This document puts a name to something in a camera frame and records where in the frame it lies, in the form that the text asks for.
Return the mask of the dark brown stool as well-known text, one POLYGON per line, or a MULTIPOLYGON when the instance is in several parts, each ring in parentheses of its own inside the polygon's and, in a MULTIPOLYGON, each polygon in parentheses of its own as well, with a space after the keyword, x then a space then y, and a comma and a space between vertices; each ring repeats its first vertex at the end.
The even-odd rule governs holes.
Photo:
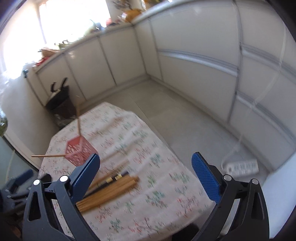
POLYGON ((61 130, 76 118, 76 108, 69 96, 69 86, 62 86, 60 89, 55 89, 54 86, 55 82, 51 85, 51 96, 45 108, 61 130))

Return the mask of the black chopstick with gold band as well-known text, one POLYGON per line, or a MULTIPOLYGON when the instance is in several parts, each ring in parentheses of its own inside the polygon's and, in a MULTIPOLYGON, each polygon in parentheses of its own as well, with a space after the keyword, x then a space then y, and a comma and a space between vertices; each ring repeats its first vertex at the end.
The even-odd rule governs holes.
POLYGON ((89 195, 92 195, 93 193, 101 190, 101 189, 104 189, 105 187, 107 187, 108 185, 110 185, 111 183, 119 180, 120 178, 128 175, 129 172, 128 171, 124 171, 124 172, 121 172, 121 173, 117 173, 111 177, 108 177, 106 180, 102 181, 101 183, 98 183, 95 187, 91 188, 90 191, 87 191, 85 196, 89 196, 89 195))

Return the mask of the white power strip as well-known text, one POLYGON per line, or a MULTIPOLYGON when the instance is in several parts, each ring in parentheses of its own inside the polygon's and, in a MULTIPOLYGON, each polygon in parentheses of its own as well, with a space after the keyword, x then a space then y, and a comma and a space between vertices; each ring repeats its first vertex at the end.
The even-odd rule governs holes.
POLYGON ((222 166, 222 169, 226 174, 233 177, 248 176, 259 172, 258 162, 256 159, 228 163, 225 166, 222 166))

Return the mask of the wooden chopstick poking through basket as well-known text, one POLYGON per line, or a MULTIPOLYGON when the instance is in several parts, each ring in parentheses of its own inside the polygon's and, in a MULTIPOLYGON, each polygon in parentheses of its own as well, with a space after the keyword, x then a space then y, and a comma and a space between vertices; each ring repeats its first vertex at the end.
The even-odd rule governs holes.
POLYGON ((54 157, 65 157, 66 154, 57 155, 31 155, 32 158, 54 158, 54 157))

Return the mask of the white kitchen cabinets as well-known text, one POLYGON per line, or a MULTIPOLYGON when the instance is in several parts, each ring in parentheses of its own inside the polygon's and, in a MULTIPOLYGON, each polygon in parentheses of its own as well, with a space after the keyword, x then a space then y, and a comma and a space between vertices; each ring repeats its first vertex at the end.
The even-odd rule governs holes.
POLYGON ((295 153, 295 25, 275 1, 171 1, 92 33, 26 73, 45 103, 84 104, 151 77, 230 129, 270 170, 295 153))

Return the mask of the pink plastic utensil basket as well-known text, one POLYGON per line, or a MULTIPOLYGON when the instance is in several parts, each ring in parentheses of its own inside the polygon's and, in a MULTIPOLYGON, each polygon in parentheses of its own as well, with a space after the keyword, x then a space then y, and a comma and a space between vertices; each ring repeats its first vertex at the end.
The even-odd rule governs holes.
POLYGON ((77 136, 66 144, 65 158, 76 167, 83 165, 93 154, 98 152, 84 136, 77 136))

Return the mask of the floral tablecloth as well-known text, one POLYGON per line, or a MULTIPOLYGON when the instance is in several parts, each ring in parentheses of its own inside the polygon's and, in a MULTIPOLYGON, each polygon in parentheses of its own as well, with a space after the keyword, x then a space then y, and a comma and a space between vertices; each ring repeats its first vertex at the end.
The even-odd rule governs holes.
MULTIPOLYGON (((139 177, 128 193, 83 214, 100 240, 163 240, 190 223, 203 225, 215 203, 135 113, 104 102, 83 114, 80 124, 101 160, 97 178, 117 167, 139 177)), ((66 142, 76 136, 73 121, 52 137, 46 155, 64 153, 66 142)), ((65 158, 44 158, 39 175, 57 180, 74 168, 65 158)))

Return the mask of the wooden chopstick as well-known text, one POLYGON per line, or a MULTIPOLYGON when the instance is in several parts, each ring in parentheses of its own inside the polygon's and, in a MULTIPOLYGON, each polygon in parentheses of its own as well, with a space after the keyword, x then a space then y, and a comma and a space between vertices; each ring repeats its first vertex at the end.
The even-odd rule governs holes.
POLYGON ((114 198, 121 196, 122 194, 128 192, 130 189, 137 185, 138 178, 135 177, 124 177, 118 180, 116 183, 111 184, 109 187, 101 190, 82 201, 79 201, 76 206, 79 211, 85 212, 96 206, 105 204, 114 198))
POLYGON ((88 210, 93 209, 97 206, 100 206, 102 204, 110 202, 113 199, 118 198, 119 196, 121 196, 121 195, 125 194, 126 192, 128 192, 129 190, 133 189, 136 185, 137 185, 137 182, 135 182, 135 180, 132 180, 132 181, 126 183, 125 185, 119 187, 115 191, 111 191, 108 194, 104 194, 102 197, 90 198, 88 201, 81 203, 81 204, 77 204, 76 206, 78 207, 78 210, 80 212, 88 211, 88 210))
POLYGON ((82 201, 79 201, 76 205, 86 206, 92 203, 95 203, 96 200, 104 200, 109 199, 110 196, 114 196, 115 194, 121 193, 125 190, 132 188, 139 181, 139 177, 137 176, 125 176, 120 178, 113 184, 108 187, 96 192, 95 194, 90 195, 89 197, 84 198, 82 201))
POLYGON ((77 104, 76 104, 76 119, 77 119, 78 135, 81 136, 81 124, 80 124, 80 107, 79 107, 79 102, 77 102, 77 104))

